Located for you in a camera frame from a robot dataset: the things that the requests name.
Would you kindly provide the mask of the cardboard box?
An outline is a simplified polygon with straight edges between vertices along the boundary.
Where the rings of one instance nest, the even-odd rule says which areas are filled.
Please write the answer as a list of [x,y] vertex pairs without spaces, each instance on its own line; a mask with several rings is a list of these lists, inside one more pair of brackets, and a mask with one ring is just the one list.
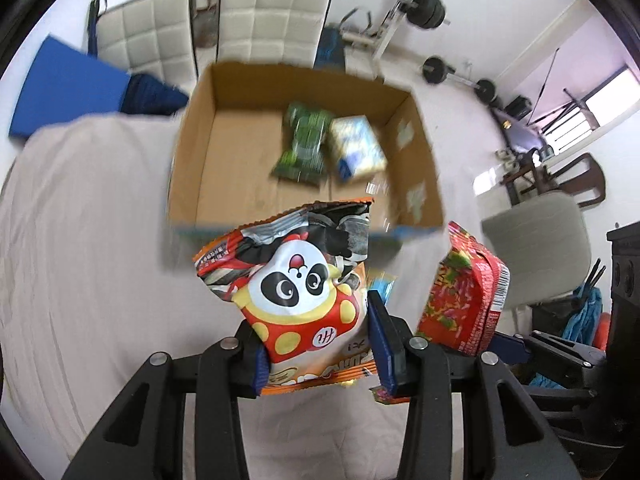
[[404,240],[444,213],[413,95],[282,64],[214,63],[179,129],[168,188],[178,229],[221,234],[306,204],[370,198],[371,231]]

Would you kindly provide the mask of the green snack bag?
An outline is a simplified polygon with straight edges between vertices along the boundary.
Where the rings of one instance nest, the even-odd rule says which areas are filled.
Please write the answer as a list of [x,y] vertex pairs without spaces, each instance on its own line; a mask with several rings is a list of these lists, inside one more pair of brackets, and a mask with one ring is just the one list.
[[323,108],[291,103],[283,119],[291,143],[272,168],[273,177],[317,188],[326,182],[323,144],[333,118]]

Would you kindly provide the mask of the wooden side table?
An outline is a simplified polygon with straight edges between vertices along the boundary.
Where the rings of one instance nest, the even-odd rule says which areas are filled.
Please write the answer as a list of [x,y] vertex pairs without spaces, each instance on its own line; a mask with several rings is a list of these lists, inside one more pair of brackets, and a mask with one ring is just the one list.
[[500,184],[506,190],[506,196],[511,206],[521,203],[521,191],[516,182],[524,180],[528,187],[524,193],[535,191],[538,195],[551,190],[549,173],[544,166],[544,159],[548,155],[547,150],[532,148],[526,153],[509,152],[509,157],[504,161],[506,174],[501,178]]

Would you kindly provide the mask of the left white quilted chair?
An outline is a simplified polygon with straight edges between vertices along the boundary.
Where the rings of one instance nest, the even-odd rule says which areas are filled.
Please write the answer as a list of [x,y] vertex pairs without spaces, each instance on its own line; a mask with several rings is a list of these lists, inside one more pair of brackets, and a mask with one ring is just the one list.
[[191,93],[198,82],[192,0],[129,0],[99,13],[89,51],[130,74],[150,74]]

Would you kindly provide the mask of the red snack bag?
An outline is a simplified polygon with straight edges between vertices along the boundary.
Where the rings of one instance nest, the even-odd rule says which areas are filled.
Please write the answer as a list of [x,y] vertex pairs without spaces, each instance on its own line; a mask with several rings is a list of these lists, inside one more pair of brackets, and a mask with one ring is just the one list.
[[485,245],[456,222],[439,263],[416,333],[467,356],[485,351],[506,303],[511,274]]

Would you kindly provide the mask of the white quilted chair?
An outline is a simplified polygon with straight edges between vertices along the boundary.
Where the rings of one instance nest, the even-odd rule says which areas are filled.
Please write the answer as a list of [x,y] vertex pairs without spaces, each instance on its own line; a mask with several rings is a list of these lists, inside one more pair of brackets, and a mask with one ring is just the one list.
[[219,0],[217,62],[311,68],[331,0]]
[[198,82],[192,0],[129,0],[99,13],[89,51],[130,74],[150,74],[191,93]]

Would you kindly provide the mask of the white plastic chair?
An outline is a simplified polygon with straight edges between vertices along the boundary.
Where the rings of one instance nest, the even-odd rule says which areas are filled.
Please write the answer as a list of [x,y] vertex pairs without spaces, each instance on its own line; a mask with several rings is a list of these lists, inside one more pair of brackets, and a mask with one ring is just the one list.
[[572,196],[560,191],[483,220],[482,232],[510,271],[507,309],[568,294],[589,273],[590,241],[582,212]]

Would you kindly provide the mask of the black speaker box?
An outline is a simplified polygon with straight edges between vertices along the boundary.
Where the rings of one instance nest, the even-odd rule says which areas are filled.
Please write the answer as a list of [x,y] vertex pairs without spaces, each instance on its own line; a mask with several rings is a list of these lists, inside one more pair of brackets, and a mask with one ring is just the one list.
[[533,103],[526,96],[517,96],[509,104],[506,104],[504,111],[509,116],[522,120],[533,111]]

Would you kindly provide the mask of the orange panda snack bag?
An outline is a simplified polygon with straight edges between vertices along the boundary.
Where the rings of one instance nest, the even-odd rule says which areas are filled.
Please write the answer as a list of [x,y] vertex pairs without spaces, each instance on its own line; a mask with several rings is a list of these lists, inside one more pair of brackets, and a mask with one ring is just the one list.
[[366,273],[372,204],[300,206],[239,226],[194,257],[196,275],[235,304],[264,344],[268,393],[375,374]]

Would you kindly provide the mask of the dark blue cloth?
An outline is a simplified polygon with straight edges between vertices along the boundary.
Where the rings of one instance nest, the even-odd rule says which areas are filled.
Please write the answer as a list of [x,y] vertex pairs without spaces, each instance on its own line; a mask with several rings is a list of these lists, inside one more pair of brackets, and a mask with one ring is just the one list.
[[133,74],[119,111],[127,115],[171,116],[186,107],[189,96],[150,74]]

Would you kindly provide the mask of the yellow blue tissue pack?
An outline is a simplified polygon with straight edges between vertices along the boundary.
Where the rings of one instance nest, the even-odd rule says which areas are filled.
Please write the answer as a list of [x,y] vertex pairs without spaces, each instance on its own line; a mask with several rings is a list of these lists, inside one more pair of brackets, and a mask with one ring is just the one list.
[[342,182],[372,177],[386,169],[387,159],[368,118],[334,118],[328,144]]

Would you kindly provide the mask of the small barbell on floor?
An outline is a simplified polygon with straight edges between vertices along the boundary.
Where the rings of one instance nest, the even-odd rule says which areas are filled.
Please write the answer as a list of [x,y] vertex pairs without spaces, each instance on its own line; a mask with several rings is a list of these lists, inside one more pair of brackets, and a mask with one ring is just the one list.
[[496,85],[489,79],[477,79],[474,81],[468,77],[460,76],[456,70],[438,56],[430,56],[422,64],[422,76],[428,84],[442,84],[452,81],[471,88],[480,102],[491,105],[497,99]]

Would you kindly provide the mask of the blue foam mat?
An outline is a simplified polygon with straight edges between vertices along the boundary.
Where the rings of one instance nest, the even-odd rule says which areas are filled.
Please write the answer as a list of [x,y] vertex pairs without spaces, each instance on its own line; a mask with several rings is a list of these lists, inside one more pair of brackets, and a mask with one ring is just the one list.
[[45,126],[117,112],[129,81],[123,70],[49,36],[22,85],[9,136],[27,139]]

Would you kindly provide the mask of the beige bed sheet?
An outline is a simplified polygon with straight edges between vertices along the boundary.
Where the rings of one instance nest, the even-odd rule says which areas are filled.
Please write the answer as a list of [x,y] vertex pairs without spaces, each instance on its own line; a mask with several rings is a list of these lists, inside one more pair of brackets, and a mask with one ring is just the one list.
[[[242,316],[196,277],[206,242],[166,220],[178,120],[88,116],[41,130],[1,193],[6,422],[45,479],[70,458],[155,351],[200,353]],[[388,306],[418,322],[447,234],[375,247],[397,276]],[[373,377],[241,401],[252,479],[390,479],[408,406],[375,403]]]

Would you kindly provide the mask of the brown wooden stool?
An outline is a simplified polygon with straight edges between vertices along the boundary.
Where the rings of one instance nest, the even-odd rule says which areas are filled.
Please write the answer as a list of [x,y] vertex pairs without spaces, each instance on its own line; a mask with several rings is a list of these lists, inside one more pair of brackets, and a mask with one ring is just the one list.
[[194,0],[193,32],[200,49],[215,47],[218,38],[218,0]]

